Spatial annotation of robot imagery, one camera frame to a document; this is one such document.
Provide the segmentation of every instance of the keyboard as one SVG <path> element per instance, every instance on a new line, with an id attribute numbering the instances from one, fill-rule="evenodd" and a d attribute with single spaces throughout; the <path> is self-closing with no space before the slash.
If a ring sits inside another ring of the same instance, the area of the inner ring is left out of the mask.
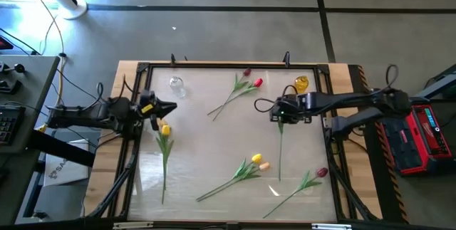
<path id="1" fill-rule="evenodd" d="M 11 146 L 21 126 L 26 109 L 22 106 L 0 105 L 0 147 Z"/>

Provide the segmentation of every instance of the yellow cup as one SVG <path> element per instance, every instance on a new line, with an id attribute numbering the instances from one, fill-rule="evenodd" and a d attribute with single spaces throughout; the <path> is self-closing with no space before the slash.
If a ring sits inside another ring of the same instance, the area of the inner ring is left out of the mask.
<path id="1" fill-rule="evenodd" d="M 294 80 L 294 87 L 298 90 L 298 94 L 305 93 L 308 86 L 309 80 L 307 76 L 299 76 Z"/>

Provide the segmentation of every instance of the black desk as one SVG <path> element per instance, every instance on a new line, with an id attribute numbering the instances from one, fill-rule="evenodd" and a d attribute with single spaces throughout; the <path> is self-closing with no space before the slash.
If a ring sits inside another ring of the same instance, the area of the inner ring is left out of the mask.
<path id="1" fill-rule="evenodd" d="M 24 86 L 15 95 L 0 94 L 0 104 L 16 101 L 41 109 L 56 73 L 59 58 L 53 56 L 0 56 L 0 61 L 10 67 L 16 63 L 21 63 L 27 71 L 23 75 L 16 72 L 9 74 L 10 77 L 18 77 Z M 38 114 L 35 110 L 26 109 L 26 116 L 14 140 L 20 144 L 15 144 L 14 147 L 26 146 L 38 119 Z M 4 166 L 10 173 L 0 187 L 0 226 L 14 224 L 16 221 L 39 155 L 39 150 L 32 149 L 25 150 L 12 157 L 9 154 L 0 153 L 0 165 L 10 157 Z"/>

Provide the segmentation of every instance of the wooden table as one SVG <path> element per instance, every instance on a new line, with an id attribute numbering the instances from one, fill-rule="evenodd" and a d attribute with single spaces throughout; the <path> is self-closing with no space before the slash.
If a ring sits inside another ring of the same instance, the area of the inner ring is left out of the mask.
<path id="1" fill-rule="evenodd" d="M 120 93 L 120 88 L 123 83 L 123 76 L 125 75 L 126 82 L 129 86 L 133 86 L 136 76 L 136 70 L 139 61 L 121 61 L 118 65 L 118 71 L 115 76 L 114 85 L 111 93 L 111 97 L 118 96 Z M 226 62 L 208 62 L 208 63 L 226 63 Z M 248 64 L 255 64 L 260 62 L 246 62 Z M 332 82 L 333 92 L 336 93 L 349 93 L 353 92 L 353 85 L 351 81 L 351 73 L 349 67 L 344 63 L 330 63 L 329 65 L 330 77 Z M 139 90 L 142 90 L 144 83 L 140 84 Z M 131 92 L 124 90 L 123 96 L 130 98 Z M 349 116 L 358 111 L 357 108 L 347 108 L 340 109 L 337 111 L 340 116 Z M 350 135 L 350 138 L 363 146 L 365 146 L 365 140 L 363 137 Z M 98 203 L 103 199 L 103 197 L 108 193 L 109 189 L 112 187 L 113 181 L 115 179 L 115 171 L 118 164 L 118 158 L 121 147 L 121 139 L 113 140 L 110 143 L 104 145 L 98 149 L 95 162 L 93 164 L 92 173 L 90 176 L 90 181 L 85 195 L 84 207 L 85 214 L 92 212 Z M 348 165 L 348 172 L 350 176 L 351 185 L 361 198 L 363 203 L 370 209 L 370 211 L 375 214 L 378 218 L 382 218 L 382 211 L 380 210 L 380 203 L 378 201 L 378 194 L 375 188 L 375 182 L 373 178 L 373 172 L 371 169 L 371 164 L 369 161 L 369 156 L 364 150 L 362 150 L 357 145 L 353 144 L 350 141 L 344 142 L 345 155 Z M 120 190 L 120 195 L 118 199 L 118 205 L 116 209 L 116 215 L 120 213 L 124 187 Z M 339 185 L 343 213 L 348 216 L 348 203 L 346 195 L 342 187 Z"/>

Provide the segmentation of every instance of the concrete floor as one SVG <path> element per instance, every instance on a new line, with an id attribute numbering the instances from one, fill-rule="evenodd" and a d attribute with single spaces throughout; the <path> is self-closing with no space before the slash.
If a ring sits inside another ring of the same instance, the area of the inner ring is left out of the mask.
<path id="1" fill-rule="evenodd" d="M 86 1 L 129 6 L 317 6 L 316 0 Z M 325 3 L 332 8 L 456 7 L 455 0 L 325 0 Z M 0 9 L 0 26 L 38 48 L 51 18 L 40 4 L 18 5 L 21 9 Z M 328 14 L 328 25 L 338 63 L 362 65 L 372 87 L 383 87 L 387 65 L 396 63 L 400 75 L 394 86 L 413 95 L 428 78 L 455 63 L 454 17 L 452 14 Z M 69 58 L 65 74 L 92 94 L 99 81 L 105 84 L 105 94 L 110 93 L 119 60 L 167 60 L 174 53 L 178 60 L 187 56 L 197 61 L 280 61 L 285 51 L 290 51 L 293 62 L 328 62 L 318 13 L 89 11 L 76 21 L 57 18 L 57 22 Z M 59 37 L 53 27 L 46 55 L 60 51 Z M 55 99 L 56 94 L 51 90 L 46 104 L 54 104 Z M 82 105 L 92 100 L 70 85 L 65 85 L 63 99 Z M 455 195 L 438 195 L 431 192 L 434 187 L 451 191 L 456 187 L 456 179 L 445 176 L 400 180 L 410 223 L 456 225 L 452 216 L 456 214 Z M 74 196 L 82 195 L 83 191 L 81 186 L 74 187 L 74 192 L 72 188 L 44 188 L 40 199 L 54 192 L 61 199 L 55 201 L 55 206 L 54 202 L 40 203 L 37 209 L 54 213 L 52 220 L 78 216 L 75 211 L 80 209 L 81 200 Z M 64 216 L 61 210 L 56 213 L 51 208 L 62 204 L 72 212 Z"/>

